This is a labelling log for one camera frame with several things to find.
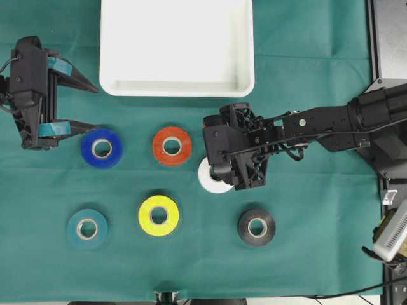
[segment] robotic arm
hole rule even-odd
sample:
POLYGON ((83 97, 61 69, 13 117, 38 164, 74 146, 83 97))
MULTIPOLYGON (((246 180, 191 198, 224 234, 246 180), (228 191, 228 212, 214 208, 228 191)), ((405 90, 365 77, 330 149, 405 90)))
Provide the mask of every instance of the robotic arm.
POLYGON ((93 93, 98 89, 58 52, 42 48, 38 37, 19 40, 0 73, 8 64, 10 77, 0 75, 0 109, 13 115, 23 149, 49 149, 60 140, 96 129, 57 119, 58 85, 93 93))
POLYGON ((270 156, 286 153, 300 161, 311 142, 331 153, 357 149, 383 177, 407 178, 397 170, 407 166, 407 84, 362 94, 345 106, 270 119, 255 116, 249 104, 231 104, 203 122, 212 174, 236 190, 263 186, 270 156))

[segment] white tape roll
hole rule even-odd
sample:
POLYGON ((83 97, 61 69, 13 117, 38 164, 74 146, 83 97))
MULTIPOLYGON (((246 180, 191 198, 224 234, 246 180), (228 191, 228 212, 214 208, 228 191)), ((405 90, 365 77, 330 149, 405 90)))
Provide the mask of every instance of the white tape roll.
POLYGON ((213 194, 222 194, 233 188, 233 186, 223 181, 214 180, 210 176, 210 170, 211 166, 208 163, 208 158, 203 159, 198 169, 198 179, 204 189, 213 194))

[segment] yellow tape roll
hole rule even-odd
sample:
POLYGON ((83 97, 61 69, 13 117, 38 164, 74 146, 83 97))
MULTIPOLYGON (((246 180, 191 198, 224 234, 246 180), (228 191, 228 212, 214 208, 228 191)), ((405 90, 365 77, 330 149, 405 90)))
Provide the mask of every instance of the yellow tape roll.
POLYGON ((149 235, 161 237, 170 234, 178 225, 179 210, 171 198, 166 196, 152 196, 146 199, 139 209, 139 224, 149 235), (162 224, 153 222, 151 212, 155 208, 163 208, 167 213, 167 218, 162 224))

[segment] blue tape roll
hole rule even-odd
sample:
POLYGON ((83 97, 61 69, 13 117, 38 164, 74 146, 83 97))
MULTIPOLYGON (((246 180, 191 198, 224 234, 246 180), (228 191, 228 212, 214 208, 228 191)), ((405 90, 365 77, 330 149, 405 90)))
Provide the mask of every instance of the blue tape roll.
POLYGON ((123 146, 117 134, 108 129, 94 130, 82 141, 82 157, 95 168, 111 168, 121 159, 123 146), (95 146, 98 142, 107 142, 111 150, 107 156, 100 157, 95 153, 95 146))
POLYGON ((38 137, 52 137, 54 135, 70 135, 71 122, 43 123, 38 126, 38 137))
POLYGON ((75 213, 67 225, 67 238, 74 248, 89 250, 99 247, 107 235, 107 222, 104 216, 96 210, 86 209, 75 213), (81 233, 81 224, 92 222, 96 230, 93 236, 81 233))

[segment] green tablecloth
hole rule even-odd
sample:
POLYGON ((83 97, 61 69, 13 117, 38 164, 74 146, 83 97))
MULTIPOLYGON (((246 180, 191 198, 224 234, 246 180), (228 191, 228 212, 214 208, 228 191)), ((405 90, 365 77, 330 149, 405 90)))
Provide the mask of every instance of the green tablecloth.
MULTIPOLYGON (((204 116, 235 100, 265 117, 342 105, 371 81, 364 0, 253 2, 256 87, 246 98, 59 90, 59 118, 120 134, 125 153, 111 170, 82 160, 80 136, 51 151, 23 151, 11 116, 0 114, 0 301, 153 300, 153 290, 195 298, 334 294, 381 282, 382 266, 361 252, 380 218, 376 178, 355 152, 330 154, 314 144, 301 163, 273 157, 265 187, 220 196, 200 187, 204 116), (191 158, 177 168, 161 166, 151 152, 167 125, 193 140, 191 158), (181 223, 168 237, 149 237, 138 225, 138 207, 150 194, 179 205, 181 223), (266 247, 238 236, 238 218, 250 206, 276 220, 266 247), (66 240, 67 221, 82 208, 109 222, 98 250, 73 250, 66 240)), ((99 85, 99 1, 0 5, 0 58, 21 37, 38 35, 99 85)), ((120 46, 117 52, 125 56, 120 46)))

